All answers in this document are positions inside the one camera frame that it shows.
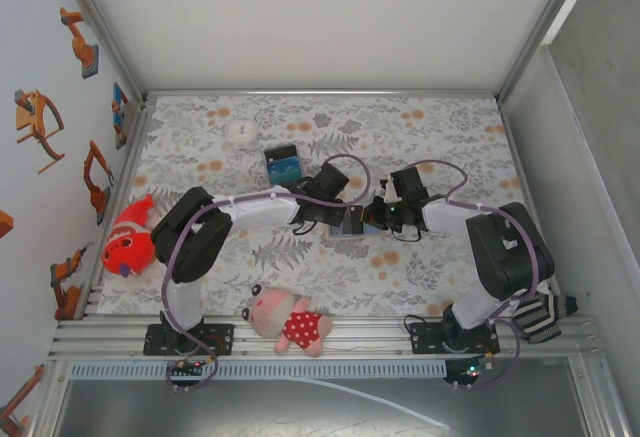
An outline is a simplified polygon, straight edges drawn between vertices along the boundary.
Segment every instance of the striped sock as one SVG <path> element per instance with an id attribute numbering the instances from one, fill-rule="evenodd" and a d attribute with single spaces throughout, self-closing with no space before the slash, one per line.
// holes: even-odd
<path id="1" fill-rule="evenodd" d="M 562 332 L 558 319 L 578 310 L 575 297 L 537 293 L 531 300 L 522 302 L 513 314 L 514 323 L 524 332 L 530 344 L 539 344 L 557 337 Z"/>

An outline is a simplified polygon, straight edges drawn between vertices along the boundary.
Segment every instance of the red stuffed toy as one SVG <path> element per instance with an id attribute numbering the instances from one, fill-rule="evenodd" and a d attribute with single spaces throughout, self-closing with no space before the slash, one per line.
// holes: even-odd
<path id="1" fill-rule="evenodd" d="M 129 205 L 116 219 L 102 253 L 102 264 L 112 274 L 128 277 L 140 274 L 153 260 L 155 248 L 151 230 L 144 227 L 153 207 L 153 198 L 147 196 Z"/>

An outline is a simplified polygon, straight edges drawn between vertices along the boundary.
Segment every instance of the floral tablecloth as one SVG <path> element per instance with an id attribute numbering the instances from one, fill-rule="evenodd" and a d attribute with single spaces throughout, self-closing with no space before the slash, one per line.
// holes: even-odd
<path id="1" fill-rule="evenodd" d="M 306 175 L 329 156 L 363 158 L 372 190 L 391 171 L 425 158 L 453 162 L 469 173 L 458 199 L 502 205 L 522 200 L 505 129 L 492 99 L 219 96 L 161 97 L 156 104 L 129 201 L 154 196 L 170 208 L 190 187 L 240 194 L 269 187 L 261 151 L 230 149 L 224 127 L 233 119 L 260 125 L 261 149 L 297 145 Z M 351 181 L 342 195 L 364 187 L 358 164 L 336 161 Z M 420 166 L 430 193 L 460 179 L 441 166 Z M 320 226 L 305 236 L 269 227 L 230 236 L 203 278 L 205 314 L 239 315 L 256 282 L 308 295 L 313 306 L 338 316 L 440 315 L 477 278 L 471 249 L 461 239 L 428 233 L 419 243 L 391 235 L 331 240 Z M 164 266 L 141 276 L 107 275 L 99 313 L 156 314 Z"/>

